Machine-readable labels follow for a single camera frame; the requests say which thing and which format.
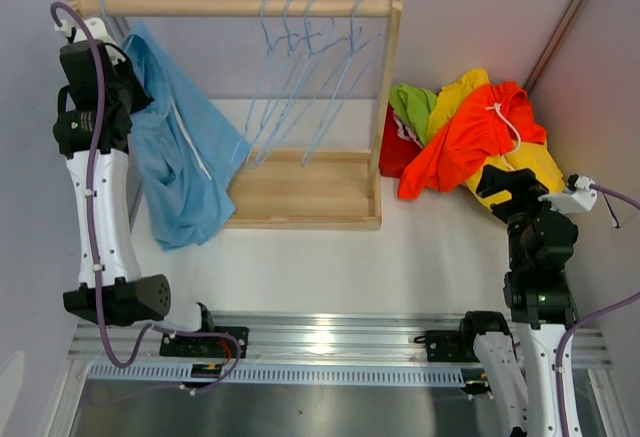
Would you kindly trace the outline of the blue wire hanger green shorts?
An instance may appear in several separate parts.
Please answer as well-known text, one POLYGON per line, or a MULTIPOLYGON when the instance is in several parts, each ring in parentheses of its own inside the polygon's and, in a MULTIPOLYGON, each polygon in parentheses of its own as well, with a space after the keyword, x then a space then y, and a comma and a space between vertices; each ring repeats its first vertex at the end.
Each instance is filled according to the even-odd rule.
MULTIPOLYGON (((347 7, 348 23, 355 3, 347 7)), ((349 48, 349 30, 344 34, 339 34, 336 31, 336 17, 333 15, 327 18, 327 21, 321 29, 315 30, 312 28, 312 30, 314 32, 318 32, 320 30, 324 32, 323 36, 317 36, 313 39, 314 48, 316 50, 320 49, 322 51, 322 56, 308 86, 300 94, 300 100, 297 108, 299 110, 305 109, 306 112, 294 131, 297 130, 302 122, 304 122, 309 110, 317 101, 325 99, 328 103, 341 73, 341 71, 336 70, 336 68, 343 62, 343 58, 349 48)))

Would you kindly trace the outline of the pink patterned shorts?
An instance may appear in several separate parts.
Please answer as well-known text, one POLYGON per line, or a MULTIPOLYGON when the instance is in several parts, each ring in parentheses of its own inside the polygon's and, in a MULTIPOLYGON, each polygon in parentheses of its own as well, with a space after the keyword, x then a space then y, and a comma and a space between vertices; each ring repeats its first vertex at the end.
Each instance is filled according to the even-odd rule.
POLYGON ((398 137, 404 141, 413 142, 419 149, 423 149, 424 145, 412 127, 404 123, 395 111, 392 111, 392 117, 397 127, 398 137))

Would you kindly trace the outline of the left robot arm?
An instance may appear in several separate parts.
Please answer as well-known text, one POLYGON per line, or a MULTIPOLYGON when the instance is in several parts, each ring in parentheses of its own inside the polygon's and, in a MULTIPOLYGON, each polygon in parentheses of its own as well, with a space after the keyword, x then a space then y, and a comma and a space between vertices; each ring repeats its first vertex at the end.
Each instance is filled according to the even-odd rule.
POLYGON ((192 355, 209 355, 217 333, 206 306, 173 296, 163 274, 143 275, 133 249, 126 196, 130 114, 151 97, 112 43, 68 43, 59 59, 68 83, 58 94, 53 135, 74 186, 81 241, 78 286, 64 293, 65 310, 94 324, 177 328, 192 355))

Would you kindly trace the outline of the blue wire hanger orange shorts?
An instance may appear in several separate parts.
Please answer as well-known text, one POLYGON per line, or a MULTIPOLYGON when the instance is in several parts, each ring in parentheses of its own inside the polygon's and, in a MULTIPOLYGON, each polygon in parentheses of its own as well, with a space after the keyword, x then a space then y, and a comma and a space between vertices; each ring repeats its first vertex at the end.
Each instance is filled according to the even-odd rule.
POLYGON ((257 148, 258 140, 264 133, 265 127, 267 126, 267 122, 268 122, 269 112, 271 111, 271 102, 273 100, 272 91, 270 91, 267 94, 267 96, 263 98, 264 103, 262 107, 262 114, 260 115, 260 118, 257 120, 257 127, 255 128, 255 132, 253 134, 250 134, 250 130, 254 122, 254 110, 256 108, 256 103, 258 100, 261 99, 259 94, 264 89, 265 85, 267 84, 267 80, 270 77, 270 74, 272 71, 271 67, 274 61, 276 48, 278 44, 283 40, 285 40, 286 42, 289 42, 291 40, 291 36, 295 34, 287 29, 288 23, 285 23, 284 25, 285 35, 278 37, 275 40, 271 38, 271 35, 267 27, 266 14, 265 14, 266 4, 269 1, 270 0, 262 0, 261 7, 260 7, 259 21, 260 21, 261 30, 263 32, 263 36, 265 40, 266 59, 265 59, 263 70, 261 71, 261 74, 256 83, 254 95, 252 97, 249 110, 245 119, 245 124, 244 124, 244 136, 250 145, 249 153, 247 154, 247 157, 246 157, 246 163, 250 162, 251 153, 257 148))

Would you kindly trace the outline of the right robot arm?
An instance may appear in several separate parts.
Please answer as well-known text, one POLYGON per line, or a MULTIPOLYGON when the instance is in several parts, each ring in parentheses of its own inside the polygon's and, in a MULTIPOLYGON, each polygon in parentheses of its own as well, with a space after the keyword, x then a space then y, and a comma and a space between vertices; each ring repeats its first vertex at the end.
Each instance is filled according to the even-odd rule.
POLYGON ((480 197, 509 193, 491 211, 507 226, 509 270, 503 294, 511 317, 470 311, 458 352, 479 360, 498 406, 504 436, 580 436, 571 345, 576 316, 565 264, 577 226, 546 200, 533 171, 484 167, 480 197))

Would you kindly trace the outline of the light blue shorts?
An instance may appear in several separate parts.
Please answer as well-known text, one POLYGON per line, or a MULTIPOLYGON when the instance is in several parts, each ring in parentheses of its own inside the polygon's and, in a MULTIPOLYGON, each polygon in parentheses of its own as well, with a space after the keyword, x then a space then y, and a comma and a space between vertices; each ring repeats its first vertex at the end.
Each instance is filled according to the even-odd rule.
POLYGON ((144 23, 123 49, 152 98, 131 131, 152 235, 165 251, 202 245, 236 210, 229 186, 249 144, 144 23))

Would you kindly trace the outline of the lime green shorts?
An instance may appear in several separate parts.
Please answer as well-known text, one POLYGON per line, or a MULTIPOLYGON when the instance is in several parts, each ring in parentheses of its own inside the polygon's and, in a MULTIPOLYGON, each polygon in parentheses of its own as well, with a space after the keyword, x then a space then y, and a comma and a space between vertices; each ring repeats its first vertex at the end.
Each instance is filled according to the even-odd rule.
POLYGON ((429 89, 408 84, 391 88, 389 104, 404 123, 411 126, 425 146, 434 136, 437 95, 429 89))

